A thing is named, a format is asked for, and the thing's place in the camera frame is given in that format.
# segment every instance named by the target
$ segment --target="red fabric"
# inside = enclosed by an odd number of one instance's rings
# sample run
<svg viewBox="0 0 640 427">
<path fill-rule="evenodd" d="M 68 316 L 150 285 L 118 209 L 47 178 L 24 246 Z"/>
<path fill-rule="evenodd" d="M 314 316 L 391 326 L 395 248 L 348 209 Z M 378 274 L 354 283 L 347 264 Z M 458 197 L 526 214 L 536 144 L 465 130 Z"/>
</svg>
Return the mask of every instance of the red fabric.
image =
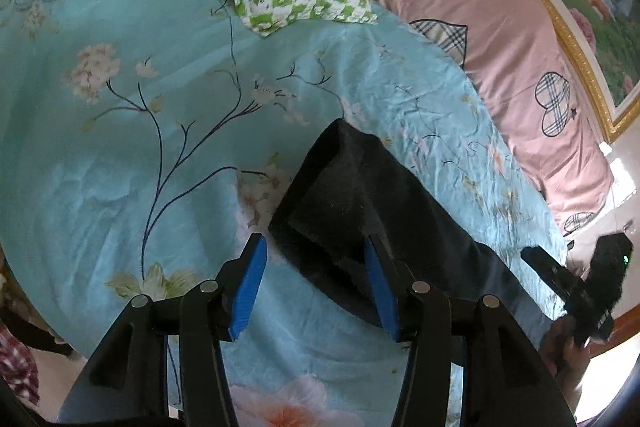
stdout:
<svg viewBox="0 0 640 427">
<path fill-rule="evenodd" d="M 34 405 L 40 401 L 38 367 L 29 348 L 0 323 L 0 375 L 15 396 Z"/>
</svg>

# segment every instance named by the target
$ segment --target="dark towel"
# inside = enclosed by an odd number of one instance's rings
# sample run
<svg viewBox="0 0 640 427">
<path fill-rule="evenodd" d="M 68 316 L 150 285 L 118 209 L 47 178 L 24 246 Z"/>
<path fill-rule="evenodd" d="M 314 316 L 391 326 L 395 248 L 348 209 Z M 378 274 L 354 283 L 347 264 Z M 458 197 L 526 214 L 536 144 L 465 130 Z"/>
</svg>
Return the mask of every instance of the dark towel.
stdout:
<svg viewBox="0 0 640 427">
<path fill-rule="evenodd" d="M 447 296 L 499 297 L 536 348 L 551 324 L 491 248 L 476 243 L 376 136 L 342 119 L 306 155 L 270 231 L 304 277 L 374 325 L 378 312 L 364 268 L 364 242 L 371 234 L 378 234 L 416 279 Z M 454 349 L 458 363 L 460 351 Z"/>
</svg>

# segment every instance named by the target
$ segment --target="human hand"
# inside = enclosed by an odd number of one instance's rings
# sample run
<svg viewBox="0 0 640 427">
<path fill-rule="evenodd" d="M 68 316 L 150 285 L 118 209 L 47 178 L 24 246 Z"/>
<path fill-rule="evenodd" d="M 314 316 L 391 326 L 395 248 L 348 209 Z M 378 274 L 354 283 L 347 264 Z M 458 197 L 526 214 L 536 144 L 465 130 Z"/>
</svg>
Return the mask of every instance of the human hand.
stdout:
<svg viewBox="0 0 640 427">
<path fill-rule="evenodd" d="M 564 399 L 575 412 L 582 393 L 580 383 L 591 355 L 588 347 L 575 345 L 574 330 L 575 319 L 571 315 L 555 320 L 542 341 L 539 353 L 556 379 Z"/>
<path fill-rule="evenodd" d="M 564 315 L 553 321 L 540 347 L 540 357 L 553 377 L 578 376 L 578 383 L 587 370 L 591 356 L 587 347 L 574 342 L 575 319 Z"/>
</svg>

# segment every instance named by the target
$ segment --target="light blue bedsheet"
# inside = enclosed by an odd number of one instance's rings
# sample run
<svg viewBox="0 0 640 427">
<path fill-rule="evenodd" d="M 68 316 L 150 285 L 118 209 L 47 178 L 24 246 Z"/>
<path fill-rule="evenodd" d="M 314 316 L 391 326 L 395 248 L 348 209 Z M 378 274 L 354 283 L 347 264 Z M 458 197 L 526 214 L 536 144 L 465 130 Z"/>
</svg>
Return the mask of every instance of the light blue bedsheet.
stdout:
<svg viewBox="0 0 640 427">
<path fill-rule="evenodd" d="M 558 316 L 518 255 L 542 245 L 564 262 L 545 202 L 463 71 L 376 12 L 378 25 L 305 21 L 263 39 L 232 0 L 0 0 L 0 241 L 46 321 L 89 356 L 126 299 L 215 276 L 266 232 L 340 116 L 379 136 Z M 248 330 L 224 356 L 243 427 L 278 414 L 389 425 L 406 364 L 273 245 Z"/>
</svg>

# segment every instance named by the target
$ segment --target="floor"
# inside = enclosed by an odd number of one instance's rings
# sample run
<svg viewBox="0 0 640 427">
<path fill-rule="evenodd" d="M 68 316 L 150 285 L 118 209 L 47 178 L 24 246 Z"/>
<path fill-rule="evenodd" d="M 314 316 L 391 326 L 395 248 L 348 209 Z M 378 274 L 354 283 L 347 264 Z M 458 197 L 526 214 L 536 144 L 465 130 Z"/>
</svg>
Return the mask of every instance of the floor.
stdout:
<svg viewBox="0 0 640 427">
<path fill-rule="evenodd" d="M 45 420 L 55 422 L 66 395 L 80 375 L 86 360 L 69 360 L 62 355 L 32 349 L 40 377 L 40 403 L 36 410 Z M 170 407 L 170 416 L 177 410 Z"/>
</svg>

